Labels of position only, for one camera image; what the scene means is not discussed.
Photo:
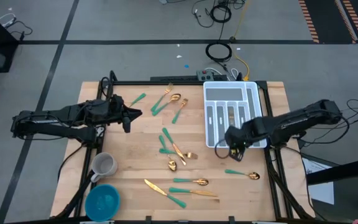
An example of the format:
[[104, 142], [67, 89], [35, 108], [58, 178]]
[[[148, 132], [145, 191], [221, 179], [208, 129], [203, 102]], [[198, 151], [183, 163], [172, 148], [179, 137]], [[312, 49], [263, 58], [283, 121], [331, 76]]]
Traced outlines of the grey patterned mug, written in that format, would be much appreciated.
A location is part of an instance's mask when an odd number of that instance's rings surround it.
[[96, 183], [99, 179], [115, 174], [117, 162], [109, 153], [101, 152], [94, 157], [91, 170], [94, 172], [91, 181]]

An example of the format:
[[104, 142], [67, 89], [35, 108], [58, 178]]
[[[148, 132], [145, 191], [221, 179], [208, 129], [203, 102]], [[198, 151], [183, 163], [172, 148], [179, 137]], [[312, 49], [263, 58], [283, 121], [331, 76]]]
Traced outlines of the white paper sheet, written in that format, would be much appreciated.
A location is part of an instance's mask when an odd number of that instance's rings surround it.
[[[311, 174], [319, 172], [325, 169], [330, 169], [331, 166], [321, 164], [319, 162], [311, 161], [306, 158], [302, 158], [306, 168], [306, 173]], [[309, 192], [311, 198], [320, 202], [334, 205], [334, 184], [333, 182], [326, 182], [323, 184], [309, 185]]]

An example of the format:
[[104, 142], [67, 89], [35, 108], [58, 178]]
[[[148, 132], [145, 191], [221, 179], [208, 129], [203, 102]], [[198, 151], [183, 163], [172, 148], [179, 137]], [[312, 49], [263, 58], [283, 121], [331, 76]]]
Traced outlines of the white plastic cutlery tray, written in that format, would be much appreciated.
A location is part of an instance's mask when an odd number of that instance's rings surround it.
[[206, 146], [228, 148], [223, 140], [230, 126], [262, 116], [259, 87], [256, 82], [204, 82], [204, 118]]

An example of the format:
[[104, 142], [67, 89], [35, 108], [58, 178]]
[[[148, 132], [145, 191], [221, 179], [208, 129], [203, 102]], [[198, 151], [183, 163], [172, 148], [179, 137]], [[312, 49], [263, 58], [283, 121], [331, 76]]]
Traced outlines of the black metal table frame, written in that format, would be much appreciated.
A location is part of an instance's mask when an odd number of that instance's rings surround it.
[[[278, 187], [272, 187], [267, 172], [263, 149], [249, 149], [244, 159], [219, 159], [213, 149], [206, 146], [204, 125], [203, 85], [200, 82], [179, 82], [173, 92], [188, 99], [177, 123], [172, 118], [180, 109], [178, 103], [169, 105], [160, 114], [153, 116], [150, 109], [166, 89], [165, 83], [114, 82], [115, 94], [121, 95], [126, 103], [132, 103], [142, 93], [146, 97], [134, 104], [143, 114], [131, 124], [130, 133], [120, 125], [108, 126], [101, 146], [110, 153], [118, 164], [117, 172], [105, 179], [104, 184], [117, 188], [121, 204], [113, 220], [123, 222], [168, 221], [194, 222], [249, 222], [276, 221], [288, 214], [287, 205]], [[193, 152], [197, 159], [185, 158], [184, 166], [177, 154], [170, 157], [177, 163], [177, 170], [168, 167], [169, 158], [159, 153], [162, 148], [158, 136], [162, 135], [169, 150], [175, 151], [162, 132], [166, 128], [182, 153]], [[249, 173], [256, 172], [260, 179], [248, 176], [226, 174], [225, 169]], [[208, 185], [194, 182], [174, 182], [180, 179], [207, 179]], [[151, 189], [144, 179], [161, 188], [165, 193], [186, 203], [181, 208], [166, 196]], [[169, 188], [206, 190], [217, 197], [189, 193], [170, 193]]]

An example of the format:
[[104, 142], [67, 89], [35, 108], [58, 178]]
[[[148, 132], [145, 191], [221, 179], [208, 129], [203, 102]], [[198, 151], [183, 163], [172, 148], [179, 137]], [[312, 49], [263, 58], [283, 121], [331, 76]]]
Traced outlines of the gold spoon green handle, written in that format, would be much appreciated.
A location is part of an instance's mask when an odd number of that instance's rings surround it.
[[203, 179], [203, 178], [199, 178], [199, 179], [180, 179], [180, 178], [174, 178], [173, 179], [174, 182], [194, 182], [197, 183], [198, 185], [208, 185], [209, 181], [207, 179]]
[[177, 163], [170, 157], [171, 154], [175, 154], [172, 150], [169, 150], [165, 144], [165, 140], [162, 135], [158, 136], [160, 143], [162, 144], [162, 148], [159, 149], [159, 152], [162, 154], [166, 154], [169, 158], [168, 167], [171, 171], [177, 170]]
[[159, 112], [161, 112], [166, 106], [168, 106], [170, 103], [178, 101], [181, 98], [181, 94], [179, 93], [175, 93], [173, 94], [169, 101], [166, 102], [164, 105], [162, 105], [161, 107], [157, 108], [155, 111], [152, 112], [153, 116], [156, 116], [157, 114], [159, 114]]
[[258, 180], [260, 179], [260, 175], [256, 172], [249, 172], [249, 173], [244, 173], [244, 172], [239, 172], [236, 170], [231, 170], [231, 169], [225, 169], [224, 172], [226, 174], [237, 174], [237, 175], [244, 175], [244, 176], [248, 176], [250, 179], [252, 180]]

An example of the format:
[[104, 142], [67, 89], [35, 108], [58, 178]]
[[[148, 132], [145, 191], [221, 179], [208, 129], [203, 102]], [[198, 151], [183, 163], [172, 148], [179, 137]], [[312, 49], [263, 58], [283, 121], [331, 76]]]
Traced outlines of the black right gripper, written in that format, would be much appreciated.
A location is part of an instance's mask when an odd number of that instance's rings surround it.
[[225, 132], [224, 139], [230, 147], [229, 157], [232, 159], [241, 161], [246, 148], [253, 145], [254, 140], [252, 138], [254, 135], [252, 133], [252, 125], [253, 121], [250, 120], [243, 123], [241, 128], [230, 126]]

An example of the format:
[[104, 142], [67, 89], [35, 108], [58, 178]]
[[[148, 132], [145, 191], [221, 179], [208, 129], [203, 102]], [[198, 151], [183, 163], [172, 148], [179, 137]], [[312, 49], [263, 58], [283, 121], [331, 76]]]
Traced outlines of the grey power strip red switch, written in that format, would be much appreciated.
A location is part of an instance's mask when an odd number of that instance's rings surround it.
[[214, 72], [211, 70], [197, 70], [196, 76], [201, 82], [210, 82], [214, 80]]

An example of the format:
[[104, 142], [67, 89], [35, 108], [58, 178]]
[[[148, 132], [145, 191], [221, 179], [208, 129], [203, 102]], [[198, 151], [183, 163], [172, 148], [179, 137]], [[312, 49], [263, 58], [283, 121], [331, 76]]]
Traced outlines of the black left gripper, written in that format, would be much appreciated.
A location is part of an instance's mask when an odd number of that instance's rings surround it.
[[109, 101], [107, 123], [122, 123], [125, 133], [131, 131], [131, 121], [142, 115], [142, 111], [128, 108], [121, 96], [113, 95]]

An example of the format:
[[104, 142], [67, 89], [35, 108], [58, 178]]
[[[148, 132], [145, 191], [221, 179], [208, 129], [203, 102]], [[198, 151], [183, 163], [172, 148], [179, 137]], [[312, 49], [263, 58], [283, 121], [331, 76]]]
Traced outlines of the blue bowl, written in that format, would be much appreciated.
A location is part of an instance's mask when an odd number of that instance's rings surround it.
[[92, 189], [85, 200], [86, 216], [94, 222], [112, 219], [119, 210], [121, 198], [115, 187], [109, 184]]

